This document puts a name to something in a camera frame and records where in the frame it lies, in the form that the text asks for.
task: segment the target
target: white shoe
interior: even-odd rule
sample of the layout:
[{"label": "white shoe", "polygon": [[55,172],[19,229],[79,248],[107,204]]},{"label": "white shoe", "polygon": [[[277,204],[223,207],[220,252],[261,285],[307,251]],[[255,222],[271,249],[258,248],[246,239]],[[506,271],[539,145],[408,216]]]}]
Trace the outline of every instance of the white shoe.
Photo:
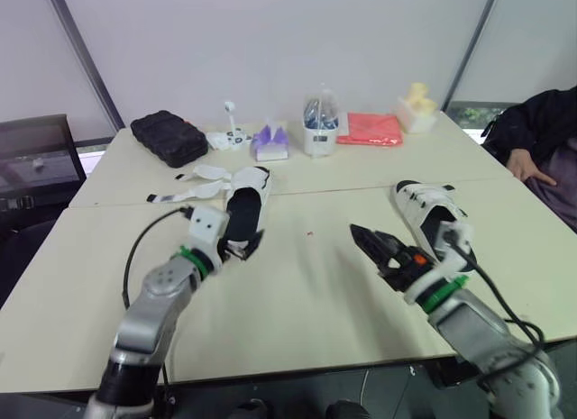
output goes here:
[{"label": "white shoe", "polygon": [[230,219],[224,237],[230,251],[247,259],[256,249],[262,236],[261,213],[269,198],[272,179],[264,167],[245,167],[231,174],[226,169],[209,165],[197,165],[191,174],[179,174],[179,181],[193,178],[214,180],[191,187],[187,192],[174,196],[150,194],[149,203],[180,202],[192,198],[209,199],[226,191],[225,210]]},{"label": "white shoe", "polygon": [[[451,185],[423,185],[413,180],[398,182],[392,189],[397,208],[418,245],[439,261],[443,260],[444,255],[435,249],[435,241],[441,223],[463,222],[467,218],[467,214],[451,198],[453,190]],[[472,249],[469,256],[477,260]],[[472,267],[468,264],[461,272],[470,270]]]}]

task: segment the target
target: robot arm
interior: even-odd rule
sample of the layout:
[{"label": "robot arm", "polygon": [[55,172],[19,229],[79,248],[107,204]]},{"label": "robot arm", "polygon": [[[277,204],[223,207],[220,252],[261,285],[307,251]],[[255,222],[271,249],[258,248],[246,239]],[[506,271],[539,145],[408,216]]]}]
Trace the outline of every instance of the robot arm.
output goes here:
[{"label": "robot arm", "polygon": [[[445,276],[447,268],[454,270],[456,255],[445,255],[435,266],[422,250],[405,246],[392,235],[358,225],[351,225],[351,233],[357,246],[377,264],[380,276],[405,293],[407,302],[417,302],[454,350],[487,375],[494,414],[507,419],[563,417],[557,408],[559,380],[543,351],[509,372],[495,373],[526,357],[533,346],[515,338],[502,318],[463,288],[466,277],[457,277],[454,271]],[[398,267],[392,268],[391,260]]]},{"label": "robot arm", "polygon": [[[228,214],[213,207],[196,207],[187,245],[146,275],[141,293],[120,323],[100,387],[88,402],[86,419],[150,417],[160,368],[180,313],[206,276],[217,272],[227,258],[223,236],[228,220]],[[260,238],[261,233],[247,247],[249,252]],[[248,255],[239,257],[245,260]]]}]

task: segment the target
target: black jacket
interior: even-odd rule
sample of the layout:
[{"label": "black jacket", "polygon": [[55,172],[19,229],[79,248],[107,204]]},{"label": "black jacket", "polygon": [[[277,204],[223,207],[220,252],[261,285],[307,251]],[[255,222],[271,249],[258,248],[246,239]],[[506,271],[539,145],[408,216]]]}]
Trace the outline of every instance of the black jacket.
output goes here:
[{"label": "black jacket", "polygon": [[513,149],[527,149],[538,166],[571,136],[577,136],[577,87],[549,90],[505,110],[485,130],[482,146],[506,164]]}]

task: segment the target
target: metal pole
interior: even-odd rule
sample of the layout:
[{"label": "metal pole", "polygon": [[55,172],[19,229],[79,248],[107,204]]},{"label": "metal pole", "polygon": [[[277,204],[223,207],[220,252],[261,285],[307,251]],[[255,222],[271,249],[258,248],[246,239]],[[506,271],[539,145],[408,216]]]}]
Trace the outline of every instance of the metal pole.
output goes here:
[{"label": "metal pole", "polygon": [[475,28],[475,31],[472,34],[471,41],[469,42],[469,46],[467,47],[467,51],[465,51],[463,59],[461,60],[461,64],[459,65],[459,68],[457,69],[457,73],[455,74],[455,76],[453,78],[453,82],[451,83],[451,86],[449,87],[449,91],[447,93],[447,96],[444,99],[443,106],[441,107],[441,111],[446,111],[447,108],[449,107],[449,104],[451,103],[451,99],[453,99],[454,91],[457,89],[457,86],[459,86],[459,83],[461,82],[461,78],[463,77],[463,73],[465,71],[465,68],[467,68],[467,65],[469,64],[469,60],[471,60],[472,52],[475,50],[475,47],[477,46],[477,42],[479,41],[479,38],[481,37],[481,33],[482,33],[483,29],[485,28],[485,24],[487,23],[487,20],[489,19],[489,14],[490,14],[491,9],[493,8],[493,5],[495,5],[495,0],[487,0],[487,2],[485,3],[485,7],[483,8],[481,18],[479,18],[479,22],[477,23],[477,27]]},{"label": "metal pole", "polygon": [[60,22],[62,23],[62,27],[64,27],[64,31],[68,35],[70,39],[70,43],[72,43],[72,47],[82,64],[82,68],[87,73],[88,79],[90,80],[90,84],[96,91],[96,95],[98,96],[98,100],[104,107],[110,122],[116,128],[116,130],[120,130],[124,128],[124,122],[118,110],[116,109],[116,105],[110,97],[108,93],[108,89],[105,86],[105,82],[103,81],[102,77],[100,77],[100,73],[96,68],[92,57],[90,56],[90,52],[88,52],[87,45],[84,43],[80,32],[78,31],[78,27],[74,22],[74,18],[70,13],[69,7],[66,4],[66,0],[50,0],[52,2],[52,6],[58,15]]}]

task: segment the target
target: black cable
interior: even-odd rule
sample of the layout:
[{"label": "black cable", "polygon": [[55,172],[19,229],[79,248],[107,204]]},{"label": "black cable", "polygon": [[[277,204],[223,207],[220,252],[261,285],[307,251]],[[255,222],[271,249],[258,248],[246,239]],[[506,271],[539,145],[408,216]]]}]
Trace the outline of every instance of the black cable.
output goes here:
[{"label": "black cable", "polygon": [[124,266],[123,302],[125,309],[128,309],[130,306],[130,299],[128,298],[128,277],[130,272],[130,266],[133,263],[134,253],[136,252],[136,248],[140,244],[142,238],[154,225],[156,225],[163,219],[168,218],[172,214],[176,214],[178,212],[186,212],[186,210],[187,210],[186,207],[179,207],[178,209],[171,210],[170,212],[165,213],[163,216],[156,218],[154,221],[149,223],[144,230],[142,230],[142,232],[136,238],[136,241],[134,241],[133,247],[130,249],[130,253],[128,254],[128,260],[126,261],[126,265]]},{"label": "black cable", "polygon": [[[459,247],[459,245],[456,243],[457,238],[456,238],[455,234],[452,234],[452,233],[453,232],[448,232],[444,236],[444,239],[447,241],[447,243],[449,243],[451,245],[451,248],[453,248],[454,251],[457,254],[459,254],[459,256],[461,258],[463,258],[465,261],[467,261],[467,263],[469,263],[477,271],[479,276],[483,279],[483,281],[485,281],[485,283],[489,287],[490,291],[497,298],[497,301],[499,302],[499,304],[503,307],[503,309],[505,310],[507,315],[510,317],[510,322],[516,324],[521,329],[521,331],[523,331],[523,333],[527,336],[527,338],[531,341],[531,343],[534,346],[533,350],[528,352],[521,359],[516,360],[512,363],[509,363],[507,366],[505,366],[503,368],[495,369],[494,371],[489,372],[489,373],[481,376],[478,380],[478,384],[481,387],[487,388],[486,383],[490,379],[495,378],[497,376],[500,376],[501,374],[509,372],[513,369],[516,369],[516,368],[520,367],[521,365],[524,365],[525,363],[529,362],[531,359],[533,359],[539,353],[539,351],[541,351],[544,348],[545,336],[543,334],[543,331],[536,324],[524,322],[519,317],[517,317],[517,315],[511,309],[511,307],[508,305],[508,303],[505,301],[505,299],[503,298],[503,296],[499,292],[499,289],[497,288],[495,283],[492,281],[490,276],[487,274],[487,272],[485,272],[485,270],[483,270],[482,267],[477,264],[477,261],[472,259],[464,250],[462,250]],[[529,330],[529,328],[533,329],[536,332],[537,338]]]},{"label": "black cable", "polygon": [[[133,263],[134,253],[136,252],[136,248],[138,248],[138,245],[141,242],[142,238],[154,225],[156,225],[157,223],[159,223],[163,219],[166,219],[169,216],[171,216],[172,214],[177,214],[179,212],[185,214],[185,213],[189,212],[189,210],[190,210],[189,206],[179,207],[178,209],[171,210],[171,211],[165,213],[163,216],[156,218],[154,221],[149,223],[148,226],[144,230],[142,230],[142,232],[136,238],[136,241],[134,241],[133,247],[130,249],[130,253],[128,254],[128,260],[126,261],[126,265],[124,266],[124,279],[123,279],[124,309],[128,309],[130,307],[130,298],[128,296],[128,277],[130,275],[130,266]],[[164,382],[164,388],[165,388],[164,393],[168,395],[168,393],[169,393],[169,375],[166,371],[166,366],[164,365],[164,363],[162,363],[162,380]]]}]

